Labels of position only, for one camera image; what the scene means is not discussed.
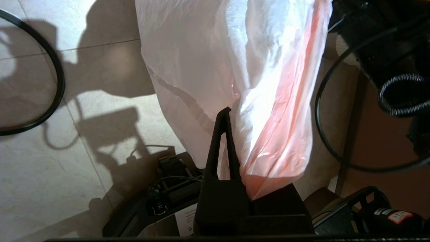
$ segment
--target pink plastic bag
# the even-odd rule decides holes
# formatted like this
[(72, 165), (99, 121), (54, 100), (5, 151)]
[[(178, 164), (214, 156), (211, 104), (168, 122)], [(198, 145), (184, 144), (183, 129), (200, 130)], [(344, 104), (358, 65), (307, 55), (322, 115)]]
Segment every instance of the pink plastic bag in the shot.
[[(198, 168), (216, 115), (229, 106), (252, 200), (302, 176), (331, 7), (329, 0), (136, 0), (142, 56), (161, 109)], [(226, 159), (219, 158), (221, 180), (229, 175)]]

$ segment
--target tile grout line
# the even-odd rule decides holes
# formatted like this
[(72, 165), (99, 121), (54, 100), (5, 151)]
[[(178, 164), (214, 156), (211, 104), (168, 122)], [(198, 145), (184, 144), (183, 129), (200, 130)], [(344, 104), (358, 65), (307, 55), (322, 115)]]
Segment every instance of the tile grout line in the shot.
[(117, 43), (127, 43), (127, 42), (131, 42), (131, 41), (136, 41), (136, 40), (140, 40), (140, 38), (133, 39), (133, 40), (124, 40), (124, 41), (118, 41), (118, 42), (112, 42), (112, 43), (103, 43), (103, 44), (96, 44), (96, 45), (85, 46), (85, 47), (72, 48), (72, 49), (67, 49), (67, 50), (61, 50), (59, 52), (65, 52), (65, 51), (71, 51), (71, 50), (83, 50), (83, 49), (106, 46), (106, 45), (117, 44)]
[[(111, 44), (117, 44), (117, 43), (127, 43), (127, 42), (131, 42), (131, 41), (136, 41), (136, 40), (140, 40), (140, 38), (139, 39), (133, 39), (133, 40), (125, 40), (125, 41), (113, 42), (113, 43), (104, 43), (104, 44), (92, 45), (92, 46), (80, 47), (80, 48), (74, 48), (74, 49), (67, 49), (67, 50), (55, 50), (55, 51), (58, 52), (58, 53), (62, 53), (62, 52), (65, 52), (65, 51), (83, 50), (83, 49), (88, 49), (88, 48), (93, 48), (93, 47), (101, 47), (101, 46), (106, 46), (106, 45), (111, 45)], [(48, 55), (48, 54), (45, 52), (45, 53), (39, 53), (39, 54), (31, 54), (31, 55), (24, 55), (24, 56), (8, 57), (8, 58), (0, 59), (0, 61), (2, 61), (2, 60), (10, 60), (10, 59), (17, 59), (17, 58), (24, 58), (24, 57), (40, 56), (40, 55)]]
[[(25, 17), (25, 20), (26, 20), (27, 24), (29, 26), (31, 26), (30, 20), (29, 20), (29, 18), (27, 16), (27, 13), (25, 12), (24, 6), (22, 5), (21, 1), (22, 0), (18, 0), (18, 3), (20, 5), (20, 7), (21, 7), (22, 12), (24, 13), (24, 17)], [(44, 52), (46, 52), (46, 51), (45, 51), (45, 49), (39, 43), (37, 43), (37, 46), (39, 47), (40, 54), (43, 55), (43, 58), (45, 59), (45, 62), (46, 62), (46, 64), (49, 67), (49, 72), (51, 73), (52, 81), (54, 82), (54, 84), (56, 86), (58, 86), (57, 73), (56, 73), (56, 71), (54, 73), (54, 70), (52, 68), (52, 64), (50, 64), (52, 62), (51, 59), (50, 58), (48, 59), (48, 57), (46, 55), (44, 55), (45, 54)]]
[(97, 175), (97, 177), (98, 177), (98, 180), (100, 181), (101, 187), (102, 187), (102, 189), (103, 189), (103, 191), (104, 191), (104, 195), (106, 196), (107, 200), (109, 201), (109, 205), (111, 206), (111, 208), (112, 208), (112, 210), (113, 210), (113, 209), (114, 209), (114, 206), (112, 205), (111, 199), (110, 199), (110, 198), (109, 198), (109, 196), (108, 196), (108, 192), (106, 191), (106, 188), (105, 188), (105, 186), (104, 186), (104, 184), (103, 184), (103, 182), (102, 182), (102, 180), (101, 180), (100, 174), (98, 173), (97, 169), (95, 168), (94, 161), (92, 160), (92, 158), (91, 158), (91, 156), (90, 156), (90, 154), (89, 154), (88, 148), (87, 148), (87, 146), (86, 146), (86, 143), (85, 143), (85, 141), (82, 139), (82, 136), (81, 136), (81, 134), (80, 134), (80, 132), (79, 132), (79, 130), (78, 130), (78, 127), (76, 126), (76, 121), (75, 121), (75, 119), (73, 118), (73, 115), (72, 115), (72, 113), (71, 113), (71, 111), (70, 111), (70, 109), (69, 109), (69, 105), (67, 104), (67, 102), (66, 102), (65, 98), (63, 98), (63, 102), (64, 102), (64, 104), (65, 104), (65, 106), (66, 106), (66, 108), (67, 108), (67, 111), (69, 112), (70, 118), (71, 118), (71, 119), (72, 119), (72, 121), (73, 121), (73, 126), (75, 127), (76, 132), (78, 133), (79, 139), (82, 141), (83, 147), (84, 147), (84, 149), (85, 149), (85, 151), (86, 151), (86, 154), (87, 154), (87, 156), (88, 156), (88, 158), (89, 158), (89, 161), (91, 162), (92, 168), (94, 169), (94, 171), (95, 171), (95, 173), (96, 173), (96, 175)]

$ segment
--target white plastic bag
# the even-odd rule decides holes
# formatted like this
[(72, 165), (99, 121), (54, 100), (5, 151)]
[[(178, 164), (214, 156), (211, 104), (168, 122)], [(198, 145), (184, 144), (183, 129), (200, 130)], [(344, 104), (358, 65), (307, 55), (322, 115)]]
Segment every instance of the white plastic bag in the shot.
[(205, 167), (216, 115), (229, 106), (252, 200), (301, 177), (331, 2), (136, 0), (136, 10), (161, 109), (196, 166)]

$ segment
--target black plastic part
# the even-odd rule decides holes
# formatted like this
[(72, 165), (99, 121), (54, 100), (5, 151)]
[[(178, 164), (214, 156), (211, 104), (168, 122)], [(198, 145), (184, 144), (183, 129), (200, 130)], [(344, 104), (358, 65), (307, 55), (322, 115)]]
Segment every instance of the black plastic part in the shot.
[(430, 154), (430, 113), (419, 114), (413, 118), (408, 131), (408, 139), (414, 144), (419, 156)]
[[(159, 174), (180, 176), (188, 174), (187, 168), (177, 156), (166, 156), (158, 161)], [(147, 226), (197, 203), (201, 182), (168, 179), (168, 186), (154, 194), (143, 191), (121, 205), (103, 228), (103, 237), (136, 237)]]
[[(396, 233), (396, 234), (420, 234), (429, 233), (430, 230), (424, 225), (426, 221), (418, 214), (380, 208), (381, 211), (377, 214), (370, 214), (366, 220), (366, 225), (370, 233)], [(401, 221), (394, 222), (392, 217), (399, 218), (400, 214), (407, 214)]]
[[(239, 161), (231, 132), (230, 110), (227, 107), (216, 117), (194, 217), (196, 235), (237, 234), (239, 229), (237, 220), (250, 213), (248, 196), (239, 175)], [(221, 135), (224, 133), (227, 138), (231, 180), (220, 181), (217, 176), (217, 166)]]
[[(371, 194), (373, 200), (368, 202)], [(353, 209), (357, 203), (362, 207), (358, 213)], [(315, 231), (318, 234), (369, 233), (366, 223), (378, 208), (391, 208), (387, 196), (374, 186), (365, 187), (316, 214), (315, 220), (325, 217), (314, 224)]]
[[(293, 184), (250, 202), (239, 174), (229, 116), (218, 113), (194, 217), (197, 236), (314, 233), (310, 215)], [(226, 134), (231, 180), (219, 180), (221, 135)]]
[(28, 124), (21, 124), (14, 127), (0, 127), (0, 136), (8, 136), (25, 132), (34, 127), (39, 126), (40, 124), (48, 120), (48, 118), (51, 117), (52, 114), (54, 114), (55, 110), (58, 108), (61, 103), (61, 100), (63, 99), (66, 83), (60, 58), (58, 57), (54, 48), (52, 48), (52, 46), (48, 43), (47, 40), (45, 40), (45, 38), (43, 38), (42, 35), (40, 35), (35, 29), (33, 29), (31, 26), (29, 26), (22, 20), (6, 13), (5, 11), (0, 10), (0, 18), (15, 24), (16, 26), (27, 32), (29, 35), (31, 35), (31, 37), (33, 37), (45, 49), (46, 53), (49, 55), (52, 60), (52, 63), (54, 64), (55, 71), (57, 72), (57, 92), (55, 93), (54, 100), (48, 110), (40, 117), (34, 119)]

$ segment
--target white paper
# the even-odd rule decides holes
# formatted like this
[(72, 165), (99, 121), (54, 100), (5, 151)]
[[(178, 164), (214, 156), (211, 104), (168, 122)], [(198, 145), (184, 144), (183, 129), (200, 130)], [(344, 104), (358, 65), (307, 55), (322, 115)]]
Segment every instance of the white paper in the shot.
[(178, 225), (181, 237), (194, 234), (194, 214), (196, 213), (196, 208), (197, 204), (194, 204), (175, 213), (176, 224)]
[(383, 215), (387, 215), (389, 214), (391, 211), (394, 211), (394, 209), (387, 209), (385, 211), (382, 212)]
[(373, 213), (374, 215), (380, 215), (382, 211), (384, 211), (386, 208), (379, 208)]

